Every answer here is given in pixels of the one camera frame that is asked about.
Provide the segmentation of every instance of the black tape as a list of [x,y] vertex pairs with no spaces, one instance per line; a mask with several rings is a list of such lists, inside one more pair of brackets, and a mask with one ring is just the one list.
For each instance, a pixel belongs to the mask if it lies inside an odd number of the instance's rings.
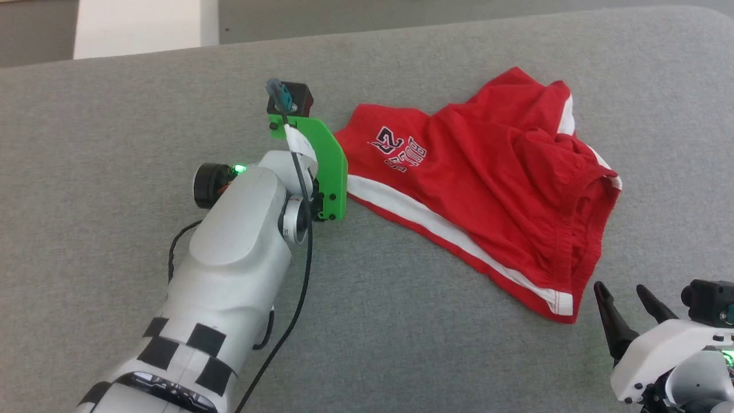
[[178,343],[163,337],[153,337],[143,351],[138,355],[138,360],[150,364],[159,369],[168,370],[173,354],[178,349]]
[[84,403],[99,403],[100,400],[102,400],[102,397],[105,393],[107,393],[107,390],[112,386],[112,383],[109,383],[107,381],[100,381],[99,383],[92,386],[90,391],[87,392],[86,395],[84,395],[83,398],[81,398],[81,401],[79,402],[79,405]]
[[223,396],[231,373],[232,370],[224,362],[209,357],[204,370],[196,379],[196,384]]
[[145,329],[145,333],[143,333],[143,337],[157,337],[161,335],[161,331],[163,331],[163,328],[166,326],[166,323],[168,323],[168,319],[165,317],[155,317],[150,321],[150,324],[148,324],[148,328]]
[[209,356],[216,358],[219,354],[222,343],[225,341],[227,336],[212,327],[198,324],[194,327],[194,331],[189,336],[189,341],[186,345],[197,350],[207,353]]

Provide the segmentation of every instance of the green plastic part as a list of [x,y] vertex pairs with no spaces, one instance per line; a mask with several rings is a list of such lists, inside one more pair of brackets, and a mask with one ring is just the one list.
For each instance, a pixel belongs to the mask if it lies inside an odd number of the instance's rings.
[[[270,135],[285,139],[283,119],[280,115],[268,114],[271,123]],[[288,116],[288,123],[296,126],[316,152],[319,163],[319,192],[324,194],[324,210],[319,213],[322,220],[342,220],[346,214],[346,174],[348,165],[344,150],[326,124],[320,119]]]
[[722,350],[729,367],[734,368],[734,350]]

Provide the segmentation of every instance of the white stripe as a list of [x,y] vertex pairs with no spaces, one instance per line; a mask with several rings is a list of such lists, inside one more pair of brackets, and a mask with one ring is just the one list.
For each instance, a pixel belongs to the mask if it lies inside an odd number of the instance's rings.
[[[568,99],[566,99],[566,103],[563,104],[563,112],[561,113],[561,122],[558,124],[558,133],[562,134],[573,134],[576,130],[576,121],[573,119],[573,96],[569,95]],[[606,163],[604,158],[599,155],[591,146],[586,145],[587,148],[591,149],[592,152],[594,152],[594,156],[597,159],[597,162],[599,162],[599,165],[602,165],[604,168],[607,168],[611,170],[609,167],[609,164]],[[614,177],[606,177],[611,181],[611,186],[617,188],[618,190],[622,190],[622,179],[618,176]]]
[[[606,161],[604,160],[604,158],[602,158],[601,155],[599,155],[591,146],[586,145],[586,147],[589,148],[589,149],[591,149],[592,152],[594,152],[594,156],[597,158],[597,162],[599,162],[599,165],[602,165],[604,168],[611,169],[609,167],[609,164],[606,163]],[[620,177],[618,177],[618,176],[613,176],[613,177],[607,176],[606,178],[611,181],[611,186],[612,187],[615,187],[615,188],[617,188],[620,191],[622,190],[622,179]]]
[[563,104],[561,122],[558,124],[558,133],[573,134],[576,130],[576,121],[573,119],[573,96],[569,95]]
[[549,288],[540,288],[528,280],[520,271],[504,267],[484,252],[460,227],[448,222],[408,195],[380,182],[356,175],[349,175],[346,180],[346,190],[357,198],[423,226],[434,235],[486,262],[506,279],[527,288],[545,300],[554,314],[573,315],[573,296],[571,294]]

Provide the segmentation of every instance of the green led light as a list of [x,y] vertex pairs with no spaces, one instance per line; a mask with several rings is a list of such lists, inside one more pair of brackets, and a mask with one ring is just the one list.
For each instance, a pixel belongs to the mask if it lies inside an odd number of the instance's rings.
[[729,366],[734,366],[734,350],[722,350]]

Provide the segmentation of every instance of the printed number 23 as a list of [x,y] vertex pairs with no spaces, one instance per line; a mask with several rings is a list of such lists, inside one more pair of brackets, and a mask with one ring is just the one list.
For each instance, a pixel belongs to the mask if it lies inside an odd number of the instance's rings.
[[377,134],[376,139],[376,142],[370,143],[375,145],[383,154],[392,154],[397,148],[403,146],[404,142],[403,139],[396,139],[393,135],[393,131],[386,127],[382,127],[379,134]]

